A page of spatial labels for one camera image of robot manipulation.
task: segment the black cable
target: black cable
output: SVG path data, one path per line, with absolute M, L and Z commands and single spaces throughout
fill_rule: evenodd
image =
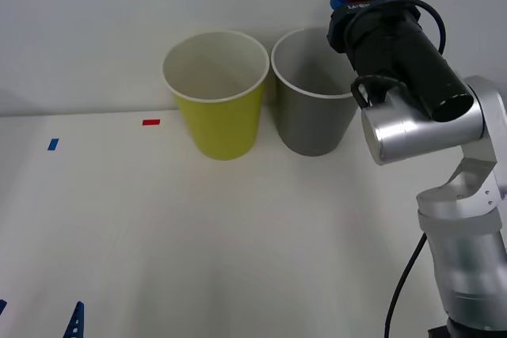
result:
M 352 20 L 349 22 L 347 27 L 344 31 L 344 42 L 345 42 L 345 50 L 350 51 L 350 31 L 352 31 L 352 27 L 357 23 L 357 21 L 368 12 L 372 12 L 374 10 L 377 10 L 380 7 L 389 6 L 393 3 L 399 3 L 399 4 L 412 4 L 414 6 L 421 7 L 422 9 L 425 9 L 431 16 L 433 16 L 433 19 L 436 21 L 436 25 L 438 26 L 438 30 L 440 31 L 440 43 L 438 46 L 438 51 L 440 54 L 444 53 L 445 49 L 445 41 L 447 39 L 447 33 L 445 32 L 445 25 L 444 21 L 442 20 L 442 17 L 439 15 L 439 13 L 431 7 L 426 2 L 423 2 L 422 0 L 382 0 L 377 3 L 372 3 L 369 7 L 363 8 L 361 11 L 356 13 L 356 15 L 352 18 Z
M 391 320 L 393 319 L 393 314 L 395 312 L 396 302 L 398 301 L 399 294 L 402 292 L 402 288 L 403 285 L 405 284 L 406 278 L 409 276 L 410 270 L 414 266 L 415 260 L 421 253 L 422 248 L 425 246 L 426 239 L 427 239 L 426 234 L 422 234 L 421 240 L 417 244 L 417 247 L 415 248 L 412 257 L 410 258 L 408 264 L 405 267 L 405 271 L 403 271 L 402 273 L 402 277 L 398 281 L 395 293 L 393 294 L 393 298 L 391 299 L 391 304 L 389 305 L 389 311 L 387 312 L 386 325 L 383 332 L 384 338 L 389 338 L 389 332 L 391 330 Z

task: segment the gray paper cup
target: gray paper cup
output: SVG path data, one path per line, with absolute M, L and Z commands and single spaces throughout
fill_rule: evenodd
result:
M 350 93 L 356 74 L 326 34 L 327 28 L 298 29 L 282 37 L 271 54 L 276 127 L 285 145 L 305 156 L 334 150 L 357 109 Z

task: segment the yellow paper cup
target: yellow paper cup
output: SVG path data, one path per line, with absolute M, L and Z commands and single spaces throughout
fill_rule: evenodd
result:
M 203 154 L 231 160 L 254 146 L 269 71 L 261 43 L 235 31 L 203 33 L 173 47 L 162 71 Z

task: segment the cup rim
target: cup rim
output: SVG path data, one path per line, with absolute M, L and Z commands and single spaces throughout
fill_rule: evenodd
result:
M 183 93 L 180 93 L 173 86 L 171 86 L 169 84 L 169 82 L 166 80 L 166 76 L 164 75 L 164 65 L 166 63 L 167 56 L 170 54 L 170 52 L 173 49 L 176 49 L 177 47 L 181 46 L 182 44 L 186 43 L 187 41 L 189 41 L 191 39 L 194 39 L 194 38 L 196 38 L 198 36 L 208 35 L 208 34 L 213 34 L 213 33 L 230 33 L 230 34 L 233 34 L 233 35 L 246 37 L 248 40 L 250 40 L 253 43 L 255 43 L 261 49 L 262 54 L 263 54 L 263 56 L 265 58 L 266 65 L 265 65 L 264 73 L 262 74 L 261 78 L 255 83 L 255 85 L 253 85 L 253 86 L 249 87 L 248 89 L 246 89 L 245 91 L 242 91 L 241 93 L 233 95 L 231 97 L 225 97 L 225 98 L 219 98 L 219 99 L 200 99 L 200 98 L 189 97 L 188 95 L 184 95 Z M 197 102 L 197 103 L 223 103 L 223 102 L 233 101 L 234 99 L 238 99 L 238 98 L 244 97 L 245 95 L 247 95 L 249 93 L 252 93 L 256 88 L 258 88 L 261 85 L 261 83 L 268 76 L 268 72 L 269 72 L 269 68 L 270 68 L 270 63 L 271 62 L 269 61 L 269 54 L 266 51 L 266 48 L 257 39 L 253 38 L 250 35 L 247 35 L 246 33 L 235 31 L 235 30 L 231 30 L 231 29 L 216 29 L 216 30 L 211 30 L 211 31 L 207 31 L 207 32 L 197 33 L 196 35 L 192 35 L 192 36 L 190 36 L 190 37 L 188 37 L 188 38 L 180 41 L 179 43 L 175 44 L 174 46 L 172 46 L 172 48 L 169 49 L 169 51 L 166 54 L 166 57 L 162 61 L 162 80 L 166 83 L 166 86 L 169 88 L 169 90 L 173 94 L 178 95 L 179 97 L 184 98 L 187 101 L 192 101 L 192 102 Z
M 345 93 L 345 94 L 338 94 L 338 95 L 324 95 L 324 94 L 317 94 L 317 93 L 312 93 L 310 91 L 306 91 L 306 90 L 303 90 L 303 89 L 300 89 L 299 87 L 297 86 L 294 86 L 292 83 L 290 83 L 289 81 L 287 81 L 284 76 L 282 76 L 280 74 L 280 72 L 278 71 L 278 68 L 276 67 L 276 64 L 275 64 L 275 54 L 276 54 L 276 50 L 278 49 L 278 47 L 289 37 L 291 37 L 292 35 L 295 35 L 296 33 L 300 33 L 304 30 L 308 30 L 308 29 L 325 29 L 324 27 L 302 27 L 302 28 L 298 28 L 294 31 L 290 31 L 289 33 L 283 35 L 275 44 L 273 50 L 271 51 L 271 66 L 273 67 L 273 71 L 275 72 L 276 76 L 278 77 L 278 79 L 280 79 L 285 85 L 287 85 L 288 87 L 290 87 L 291 89 L 297 91 L 298 93 L 301 93 L 301 94 L 304 94 L 304 95 L 308 95 L 309 97 L 313 97 L 313 98 L 321 98 L 321 99 L 345 99 L 345 98 L 350 98 L 352 97 L 352 93 L 348 92 L 348 93 Z

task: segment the blue tape marker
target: blue tape marker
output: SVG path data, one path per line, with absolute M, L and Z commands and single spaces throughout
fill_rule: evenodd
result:
M 49 143 L 48 150 L 55 150 L 56 146 L 58 145 L 59 139 L 51 139 L 51 142 Z
M 6 306 L 7 306 L 7 301 L 0 300 L 0 314 L 2 314 L 2 312 L 6 308 Z

